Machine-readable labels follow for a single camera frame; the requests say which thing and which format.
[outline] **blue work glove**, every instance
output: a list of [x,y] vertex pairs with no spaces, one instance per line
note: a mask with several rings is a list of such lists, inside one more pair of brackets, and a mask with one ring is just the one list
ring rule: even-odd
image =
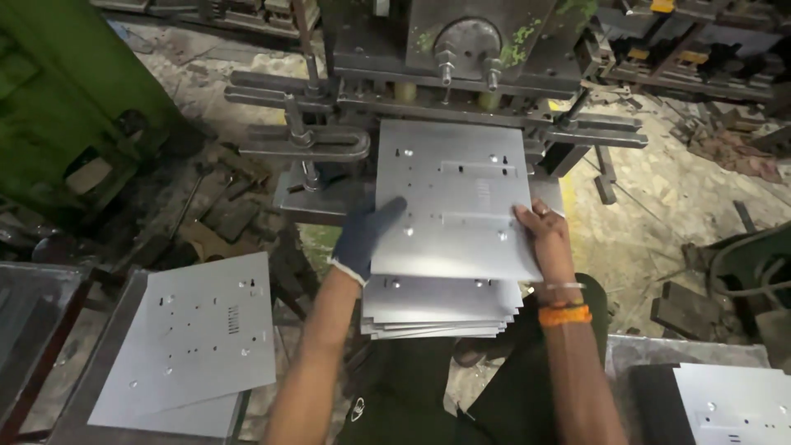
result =
[[346,217],[341,236],[332,250],[330,264],[365,286],[371,278],[371,257],[379,238],[406,209],[407,200],[401,196],[379,210],[375,210],[373,196],[367,196],[365,202]]

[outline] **worker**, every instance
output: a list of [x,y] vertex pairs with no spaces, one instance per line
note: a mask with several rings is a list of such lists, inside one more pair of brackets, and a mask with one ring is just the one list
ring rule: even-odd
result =
[[[406,208],[406,200],[396,198],[378,211],[371,203],[347,219],[262,443],[325,443],[354,303],[370,278],[380,236]],[[483,392],[467,412],[456,409],[454,416],[444,408],[451,356],[463,362],[480,355],[485,339],[374,341],[376,354],[369,360],[380,363],[380,371],[352,397],[336,443],[626,445],[602,366],[604,290],[575,275],[562,216],[541,200],[533,200],[532,211],[524,205],[513,210],[535,235],[544,282],[525,299],[514,323],[492,339],[497,346],[499,337],[516,337]]]

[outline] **concrete floor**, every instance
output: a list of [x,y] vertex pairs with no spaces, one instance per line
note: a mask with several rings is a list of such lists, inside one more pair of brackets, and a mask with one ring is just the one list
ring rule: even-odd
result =
[[[238,142],[245,124],[285,123],[282,110],[225,101],[222,90],[231,70],[306,78],[300,55],[259,50],[194,32],[141,25],[128,28],[154,44],[153,53],[138,54],[138,57],[183,113],[212,128],[221,141]],[[183,41],[185,37],[193,42],[193,48],[207,47],[203,51],[206,56],[177,66],[168,59],[168,54],[173,59],[173,48],[168,47],[168,42],[176,38]],[[227,53],[210,51],[212,48],[231,48],[239,56],[236,61],[212,59],[212,54]],[[649,136],[649,145],[644,150],[611,150],[618,175],[615,186],[618,202],[611,206],[601,204],[593,184],[598,172],[592,151],[562,179],[562,190],[576,269],[599,280],[610,301],[617,303],[611,303],[614,315],[610,330],[624,332],[634,327],[643,335],[660,337],[663,328],[649,320],[650,302],[660,294],[661,284],[668,277],[705,293],[702,276],[683,271],[679,247],[688,242],[705,245],[743,232],[732,204],[734,200],[747,204],[759,229],[788,221],[791,193],[787,184],[770,184],[728,172],[687,153],[686,147],[669,135],[672,124],[662,119],[661,109],[644,97],[636,98],[643,104],[636,114],[629,105],[596,106],[588,110],[643,119],[643,132]],[[305,252],[320,276],[326,272],[326,257],[338,233],[337,228],[301,226]],[[278,379],[294,357],[300,333],[299,327],[278,327]],[[501,362],[481,363],[469,369],[450,363],[447,404],[458,403],[466,409]],[[79,368],[79,363],[69,367]],[[253,391],[242,439],[261,437],[276,392],[277,385]],[[335,406],[328,443],[343,425],[349,403],[338,395]],[[45,411],[39,407],[37,412]]]

